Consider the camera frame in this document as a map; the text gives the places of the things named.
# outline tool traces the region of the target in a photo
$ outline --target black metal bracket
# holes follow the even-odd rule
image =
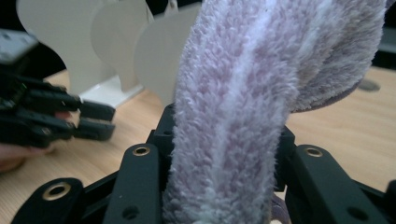
[[[126,150],[119,171],[89,185],[84,193],[70,190],[59,199],[62,201],[49,203],[44,190],[51,193],[60,183],[71,181],[73,186],[78,181],[53,180],[32,194],[12,223],[68,223],[62,222],[67,218],[56,217],[35,222],[37,216],[51,217],[56,206],[59,217],[78,216],[79,223],[162,223],[161,195],[171,164],[174,125],[173,106],[169,105],[147,143]],[[276,157],[276,190],[287,186],[286,205],[293,224],[395,223],[396,181],[386,193],[355,182],[326,150],[295,146],[294,135],[287,128]],[[51,195],[64,191],[60,186]]]
[[[79,111],[78,126],[57,119],[57,112]],[[56,139],[72,136],[107,140],[115,129],[115,109],[82,102],[64,87],[42,80],[0,75],[0,142],[20,146],[47,147]]]

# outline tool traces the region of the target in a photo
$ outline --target white base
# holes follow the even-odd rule
[[[117,107],[128,99],[136,96],[142,90],[143,86],[138,84],[130,90],[124,92],[121,90],[119,77],[114,76],[102,83],[93,86],[89,90],[84,91],[79,96],[83,100],[94,101],[96,103]]]

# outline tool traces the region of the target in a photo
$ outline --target table surface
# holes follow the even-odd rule
[[[292,114],[287,126],[297,145],[325,148],[352,178],[384,191],[396,179],[396,73],[371,68],[366,78],[381,89],[356,90],[334,105]],[[49,81],[67,87],[67,79],[62,72]],[[144,90],[117,108],[116,130],[109,141],[58,141],[50,154],[0,174],[0,222],[9,223],[33,191],[52,179],[74,177],[87,186],[117,171],[123,152],[146,142],[162,112],[159,98]]]

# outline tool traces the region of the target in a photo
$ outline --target towel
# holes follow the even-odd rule
[[[393,2],[204,1],[177,76],[165,222],[268,223],[288,115],[359,85]]]

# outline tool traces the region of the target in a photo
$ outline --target lavender plush fabric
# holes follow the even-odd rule
[[[357,86],[392,2],[204,1],[177,77],[165,221],[268,222],[289,113]]]

